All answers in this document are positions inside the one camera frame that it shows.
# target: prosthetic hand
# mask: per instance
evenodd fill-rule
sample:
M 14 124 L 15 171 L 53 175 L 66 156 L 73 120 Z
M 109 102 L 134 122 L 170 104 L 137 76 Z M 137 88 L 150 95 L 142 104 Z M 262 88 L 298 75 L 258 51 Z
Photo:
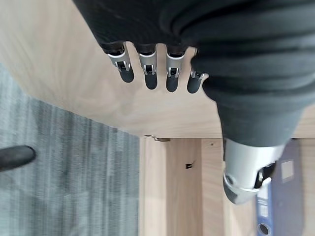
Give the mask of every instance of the prosthetic hand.
M 303 110 L 315 101 L 314 0 L 74 2 L 104 51 L 120 58 L 112 60 L 120 72 L 132 71 L 121 45 L 135 44 L 150 89 L 157 83 L 155 51 L 143 52 L 145 45 L 167 45 L 169 91 L 177 87 L 186 47 L 196 47 L 191 75 L 210 75 L 202 86 L 217 103 L 227 197 L 244 203 L 271 181 Z M 115 43 L 118 52 L 109 51 Z M 123 80 L 131 82 L 128 76 Z

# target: wood grain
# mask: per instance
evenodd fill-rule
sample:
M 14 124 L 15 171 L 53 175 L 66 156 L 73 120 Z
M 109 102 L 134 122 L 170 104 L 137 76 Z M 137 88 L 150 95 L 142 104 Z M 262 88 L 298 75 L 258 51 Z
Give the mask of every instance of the wood grain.
M 0 0 L 0 62 L 22 89 L 43 101 L 135 135 L 220 138 L 215 103 L 186 86 L 193 49 L 179 87 L 165 88 L 165 47 L 158 46 L 158 87 L 145 87 L 134 47 L 135 80 L 124 83 L 71 0 Z M 315 107 L 295 137 L 315 137 Z
M 145 138 L 140 146 L 139 235 L 201 236 L 201 140 Z
M 220 139 L 202 139 L 203 235 L 224 235 L 222 147 Z
M 304 236 L 314 235 L 315 222 L 315 139 L 301 139 L 304 192 Z

